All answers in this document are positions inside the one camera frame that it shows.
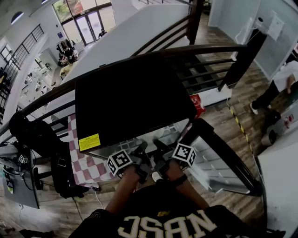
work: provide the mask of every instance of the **cable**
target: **cable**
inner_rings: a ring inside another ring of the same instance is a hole
[[[11,174],[11,175],[21,175],[21,173],[11,173],[11,172],[8,172],[5,168],[2,168],[2,170],[4,170],[6,173]]]
[[[96,196],[96,198],[97,198],[97,200],[100,202],[100,204],[102,205],[102,202],[98,199],[98,197],[97,197],[97,194],[96,194],[96,191],[94,191],[95,192],[95,196]]]
[[[31,191],[34,191],[34,185],[33,185],[33,189],[29,188],[28,185],[27,185],[27,183],[26,183],[26,180],[25,180],[24,175],[22,177],[23,177],[23,181],[24,181],[24,184],[26,185],[27,189],[29,189]]]
[[[54,185],[47,184],[47,183],[45,183],[43,180],[41,180],[41,182],[43,182],[43,184],[46,184],[46,185],[49,185],[49,186],[52,186],[52,187],[54,187],[54,188],[55,188],[55,186],[54,186]]]
[[[33,155],[34,155],[34,158],[35,158],[35,161],[34,161],[34,166],[32,167],[32,169],[34,169],[34,167],[36,166],[36,156],[35,156],[35,154],[34,154],[34,152],[33,152],[33,150],[31,149],[31,151],[32,151],[32,153],[33,153]]]
[[[74,197],[72,197],[72,198],[73,198],[73,201],[74,201],[74,203],[75,203],[76,209],[78,210],[78,213],[79,213],[79,215],[80,215],[80,218],[81,218],[81,220],[83,221],[83,218],[82,218],[81,213],[80,213],[80,211],[79,211],[78,205],[77,205],[77,203],[76,203]]]
[[[2,147],[2,146],[7,146],[8,144],[13,145],[12,143],[6,141],[6,142],[2,142],[2,143],[0,144],[0,147]]]
[[[19,204],[19,207],[20,207],[20,212],[24,209],[24,205],[23,204]]]

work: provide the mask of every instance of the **wooden floor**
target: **wooden floor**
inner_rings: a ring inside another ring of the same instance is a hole
[[[232,42],[218,29],[207,27],[208,16],[202,15],[196,44]],[[227,58],[229,54],[204,55],[207,60]],[[260,145],[261,129],[264,123],[264,114],[255,116],[249,109],[249,103],[261,95],[268,87],[268,82],[258,67],[253,63],[247,73],[233,89],[229,104],[239,117],[246,133],[252,143],[255,154],[259,154],[263,148]],[[284,95],[281,94],[274,100],[272,106],[281,110],[284,105]],[[253,175],[259,180],[257,168],[252,159],[247,142],[231,115],[226,103],[207,108],[202,115],[209,124],[215,128],[215,132],[237,153],[244,161]],[[197,191],[210,205],[224,205],[230,211],[239,216],[247,224],[260,223],[263,215],[262,198],[221,192],[214,194],[206,191],[198,182],[190,178]],[[106,207],[113,196],[117,181],[103,185],[103,191],[98,195],[103,206]],[[95,209],[101,208],[94,192],[89,192],[76,203],[72,199],[63,199],[58,196],[54,188],[45,185],[43,191],[38,191],[38,197],[43,202],[39,210],[24,207],[6,200],[3,197],[3,188],[0,188],[0,226],[14,227],[17,230],[30,229],[38,231],[53,230],[58,237],[68,237],[81,223],[80,215],[86,218]]]

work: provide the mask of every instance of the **black t-shirt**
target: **black t-shirt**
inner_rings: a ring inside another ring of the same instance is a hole
[[[252,237],[246,225],[224,206],[200,209],[159,180],[133,193],[123,211],[96,210],[71,234],[76,237],[226,238]]]

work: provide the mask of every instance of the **wooden handrail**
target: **wooden handrail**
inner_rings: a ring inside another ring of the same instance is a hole
[[[168,47],[170,47],[171,45],[173,45],[176,41],[180,40],[181,38],[183,38],[184,36],[186,36],[187,34],[189,34],[190,31],[187,31],[183,34],[181,34],[180,36],[178,36],[176,39],[173,39],[171,42],[169,42],[168,44],[166,44],[164,47],[162,47],[162,49],[166,49]]]
[[[246,47],[249,49],[247,52],[239,51],[237,61],[231,65],[230,70],[227,72],[225,79],[221,82],[218,90],[221,91],[226,84],[229,88],[234,87],[236,83],[245,74],[251,63],[254,61],[256,55],[265,42],[267,35],[255,29],[248,41]]]
[[[207,76],[207,75],[223,73],[223,72],[229,71],[229,69],[230,69],[230,67],[225,68],[225,69],[215,70],[215,71],[212,70],[212,71],[207,71],[207,72],[203,72],[203,73],[198,73],[198,74],[195,74],[195,75],[191,75],[191,76],[187,76],[185,78],[182,78],[181,81],[184,82],[184,81],[187,81],[187,80],[190,80],[190,79],[200,78],[200,77]]]
[[[190,40],[190,45],[194,45],[196,41],[196,34],[199,29],[200,19],[203,11],[204,0],[193,0],[193,7],[190,9],[190,14],[194,17],[190,19],[190,26],[188,28],[189,34],[187,38]]]
[[[150,46],[152,43],[154,43],[157,39],[168,33],[170,30],[174,29],[176,26],[180,25],[181,23],[185,22],[186,20],[190,19],[194,15],[187,15],[186,17],[183,17],[178,22],[174,23],[173,25],[169,26],[164,31],[160,32],[156,37],[152,38],[150,41],[148,41],[145,45],[143,45],[139,50],[137,50],[132,56],[138,55],[140,52],[142,52],[144,49],[146,49],[148,46]]]
[[[75,82],[81,78],[88,77],[89,75],[93,74],[96,71],[100,71],[106,67],[111,67],[115,64],[119,64],[128,60],[134,60],[140,57],[148,57],[152,54],[159,54],[161,57],[169,58],[169,57],[175,57],[175,56],[182,56],[182,55],[190,55],[190,54],[204,54],[204,53],[216,53],[216,52],[234,52],[234,51],[244,51],[247,50],[246,45],[237,45],[237,44],[225,44],[225,45],[191,45],[191,46],[183,46],[178,48],[171,48],[171,49],[164,49],[160,51],[150,52],[147,54],[141,54],[134,57],[130,57],[127,59],[123,59],[108,65],[104,65],[102,67],[99,67],[97,69],[94,69],[90,72],[87,72],[85,74],[82,74],[74,79],[71,79],[70,81],[54,88],[53,90],[47,92],[46,94],[42,95],[37,100],[33,101],[31,104],[26,106],[24,109],[22,109],[22,113],[24,116],[27,116],[37,110],[38,108],[42,107],[43,105],[53,101],[54,99],[72,91],[75,89]],[[2,136],[6,131],[9,130],[9,122],[4,124],[0,128],[0,136]]]
[[[242,52],[247,51],[247,45],[230,44],[207,44],[207,45],[190,45],[171,48],[160,51],[164,57],[176,57],[190,54],[208,54],[219,52]]]
[[[212,82],[217,82],[217,81],[220,81],[220,80],[223,80],[224,77],[221,77],[221,78],[218,78],[218,79],[211,79],[211,80],[208,80],[206,82],[199,82],[199,83],[196,83],[196,84],[192,84],[192,85],[189,85],[189,86],[186,86],[185,89],[190,89],[190,88],[193,88],[195,86],[200,86],[200,85],[203,85],[203,84],[208,84],[208,83],[212,83]]]
[[[193,6],[191,3],[187,2],[187,1],[184,1],[184,0],[175,0],[175,1],[177,1],[177,2],[181,2],[181,3],[183,3],[183,4],[186,4],[186,5],[190,6],[190,7]]]
[[[174,31],[172,34],[168,35],[167,37],[165,37],[164,39],[162,39],[161,41],[159,41],[155,46],[153,46],[151,49],[149,49],[147,52],[152,52],[154,51],[156,48],[158,48],[160,45],[162,45],[164,42],[166,42],[167,40],[171,39],[174,35],[176,35],[177,33],[181,32],[183,29],[187,28],[189,25],[185,24],[184,26],[180,27],[179,29],[177,29],[176,31]]]
[[[215,65],[215,64],[222,64],[222,63],[231,63],[234,62],[233,59],[216,59],[216,60],[210,60],[210,61],[204,61],[204,62],[200,62],[200,63],[195,63],[195,64],[191,64],[191,65],[184,65],[182,67],[177,67],[174,68],[175,70],[181,70],[181,69],[189,69],[189,68],[194,68],[194,67],[198,67],[198,66],[207,66],[207,65]]]

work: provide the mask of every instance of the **black pants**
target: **black pants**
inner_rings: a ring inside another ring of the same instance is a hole
[[[257,100],[252,102],[253,109],[259,109],[260,107],[266,108],[279,94],[278,88],[274,81],[270,84],[266,92],[263,93]]]
[[[21,235],[25,238],[31,238],[31,237],[40,237],[40,238],[46,238],[46,237],[53,237],[51,236],[50,232],[40,232],[40,231],[30,231],[30,230],[21,230],[19,231]]]

